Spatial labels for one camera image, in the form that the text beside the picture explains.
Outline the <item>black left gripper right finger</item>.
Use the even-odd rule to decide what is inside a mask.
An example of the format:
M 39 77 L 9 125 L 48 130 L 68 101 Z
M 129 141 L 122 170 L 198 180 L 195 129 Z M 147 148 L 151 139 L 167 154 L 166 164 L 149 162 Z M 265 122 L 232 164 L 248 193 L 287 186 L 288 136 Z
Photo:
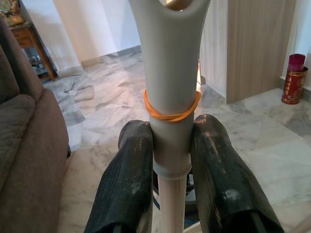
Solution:
M 216 117 L 202 114 L 195 119 L 190 155 L 202 232 L 284 231 L 257 178 Z

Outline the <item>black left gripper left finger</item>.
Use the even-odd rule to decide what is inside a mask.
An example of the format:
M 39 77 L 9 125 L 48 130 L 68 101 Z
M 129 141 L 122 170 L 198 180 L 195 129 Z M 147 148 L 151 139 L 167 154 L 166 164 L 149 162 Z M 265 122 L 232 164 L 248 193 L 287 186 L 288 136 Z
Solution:
M 148 121 L 131 120 L 100 180 L 86 233 L 149 233 L 153 215 L 153 135 Z

